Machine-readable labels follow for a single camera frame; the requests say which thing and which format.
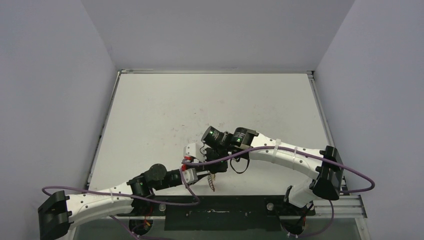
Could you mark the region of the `large keyring with red grip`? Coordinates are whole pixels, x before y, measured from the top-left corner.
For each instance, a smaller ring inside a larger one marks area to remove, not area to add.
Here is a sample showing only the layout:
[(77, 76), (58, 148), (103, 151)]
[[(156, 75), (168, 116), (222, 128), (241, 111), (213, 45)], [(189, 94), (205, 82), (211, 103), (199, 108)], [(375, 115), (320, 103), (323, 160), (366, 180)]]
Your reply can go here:
[(210, 188), (213, 192), (215, 192), (215, 191), (216, 191), (215, 184), (214, 184), (215, 179), (216, 179), (216, 175), (215, 175), (215, 174), (210, 173), (210, 174), (207, 176), (208, 186), (209, 186), (209, 188)]

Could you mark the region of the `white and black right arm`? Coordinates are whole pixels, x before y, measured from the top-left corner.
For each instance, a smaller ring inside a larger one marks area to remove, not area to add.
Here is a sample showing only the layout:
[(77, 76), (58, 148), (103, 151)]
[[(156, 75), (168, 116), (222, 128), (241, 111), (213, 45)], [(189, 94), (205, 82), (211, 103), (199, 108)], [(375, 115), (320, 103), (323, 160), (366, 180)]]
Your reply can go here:
[(230, 133), (210, 126), (201, 141), (218, 158), (232, 156), (234, 159), (269, 162), (307, 176), (305, 181), (290, 185), (286, 190), (282, 207), (290, 215), (317, 198), (329, 201), (340, 198), (343, 169), (339, 167), (341, 157), (335, 147), (326, 146), (324, 150), (303, 148), (244, 127)]

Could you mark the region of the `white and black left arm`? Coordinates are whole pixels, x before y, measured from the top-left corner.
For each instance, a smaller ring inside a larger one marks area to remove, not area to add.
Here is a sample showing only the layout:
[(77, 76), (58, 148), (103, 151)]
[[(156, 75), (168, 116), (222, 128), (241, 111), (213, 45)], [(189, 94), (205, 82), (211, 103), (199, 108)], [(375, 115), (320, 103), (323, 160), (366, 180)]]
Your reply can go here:
[(182, 166), (168, 171), (160, 163), (152, 165), (147, 171), (119, 185), (100, 191), (75, 189), (74, 194), (66, 194), (65, 186), (42, 188), (48, 196), (38, 208), (39, 235), (42, 240), (57, 240), (82, 224), (116, 215), (144, 215), (149, 204), (167, 202), (155, 199), (155, 190), (163, 190), (197, 183), (203, 175), (195, 168)]

